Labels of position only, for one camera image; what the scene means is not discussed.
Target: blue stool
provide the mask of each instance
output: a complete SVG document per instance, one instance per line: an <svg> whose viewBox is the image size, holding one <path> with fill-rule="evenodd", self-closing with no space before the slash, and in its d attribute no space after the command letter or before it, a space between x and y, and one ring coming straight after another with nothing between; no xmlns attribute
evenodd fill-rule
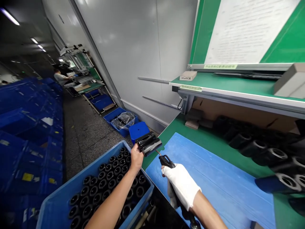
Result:
<svg viewBox="0 0 305 229"><path fill-rule="evenodd" d="M134 144L136 139L149 133L149 129L145 122L139 122L129 127L129 133L132 143Z"/></svg>

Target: worker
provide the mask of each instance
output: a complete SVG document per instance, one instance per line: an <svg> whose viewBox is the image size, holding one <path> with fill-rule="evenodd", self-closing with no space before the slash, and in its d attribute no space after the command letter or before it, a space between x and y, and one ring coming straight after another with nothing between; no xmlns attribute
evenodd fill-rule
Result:
<svg viewBox="0 0 305 229"><path fill-rule="evenodd" d="M63 86L64 84L67 84L67 83L71 83L71 82L72 82L72 81L71 81L71 78L72 78L73 76L69 76L69 77L64 76L64 75L60 74L60 71L59 71L58 69L54 69L54 72L55 72L54 78L57 80L57 82L58 82L61 86Z"/></svg>
<svg viewBox="0 0 305 229"><path fill-rule="evenodd" d="M131 150L130 169L93 214L85 229L113 229L115 227L133 180L142 167L143 157L143 153L138 149L138 144L135 144ZM167 177L175 187L177 197L183 206L197 216L205 229L227 229L185 167L181 164L175 165L176 167L173 169L162 166L161 170L163 176Z"/></svg>

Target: green work surface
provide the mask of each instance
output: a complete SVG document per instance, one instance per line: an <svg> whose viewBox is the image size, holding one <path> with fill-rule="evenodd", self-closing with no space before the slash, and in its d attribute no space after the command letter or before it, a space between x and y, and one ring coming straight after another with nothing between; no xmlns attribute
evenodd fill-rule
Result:
<svg viewBox="0 0 305 229"><path fill-rule="evenodd" d="M207 87L218 90L262 95L288 100L296 100L303 102L305 101L305 99L280 97L273 95L274 81L228 78L216 76L213 75L213 73L197 73L197 76L192 81L179 80L179 77L177 77L171 83L191 85L196 87Z"/></svg>
<svg viewBox="0 0 305 229"><path fill-rule="evenodd" d="M190 64L204 64L220 0L199 3ZM305 0L301 0L260 63L305 62Z"/></svg>
<svg viewBox="0 0 305 229"><path fill-rule="evenodd" d="M193 130L184 124L184 115L179 114L159 136L163 145L177 132L254 177L264 177L273 174L268 167L255 164L251 158L244 157L237 150L231 148L222 138L213 134L209 129L199 127L198 130ZM157 152L154 152L144 158L142 168L145 170L156 156ZM305 218L290 207L288 196L282 194L274 195L274 210L277 229L304 229Z"/></svg>
<svg viewBox="0 0 305 229"><path fill-rule="evenodd" d="M86 89L84 89L84 90L82 90L82 91L79 91L78 93L79 93L79 94L84 94L84 93L87 93L87 92L92 91L92 90L94 90L94 89L97 89L97 88L99 88L99 87L101 87L101 86L103 86L103 85L101 85L101 84L99 84L99 83L93 83L93 84L90 84L90 87L89 87L89 88L86 88Z"/></svg>

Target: plastic bag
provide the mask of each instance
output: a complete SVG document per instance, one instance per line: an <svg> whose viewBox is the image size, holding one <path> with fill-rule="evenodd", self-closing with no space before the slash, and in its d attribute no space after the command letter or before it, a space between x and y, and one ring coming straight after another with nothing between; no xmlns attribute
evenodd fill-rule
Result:
<svg viewBox="0 0 305 229"><path fill-rule="evenodd" d="M117 118L113 119L111 123L118 129L128 130L134 124L135 116L131 112L123 112Z"/></svg>

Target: hand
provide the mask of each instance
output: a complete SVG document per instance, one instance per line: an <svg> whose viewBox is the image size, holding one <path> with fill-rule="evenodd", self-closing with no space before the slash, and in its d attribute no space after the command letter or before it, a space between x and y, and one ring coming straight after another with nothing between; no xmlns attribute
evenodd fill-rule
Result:
<svg viewBox="0 0 305 229"><path fill-rule="evenodd" d="M136 143L131 149L131 166L130 169L134 171L136 174L142 167L144 154L140 152L139 146Z"/></svg>
<svg viewBox="0 0 305 229"><path fill-rule="evenodd" d="M188 211L189 208L193 207L195 195L199 190L201 191L201 188L182 164L175 164L175 166L173 169L167 166L161 167L163 176L168 178L174 189L172 190L171 185L168 184L167 193L174 208L177 208L177 201L173 192L176 193L180 202Z"/></svg>

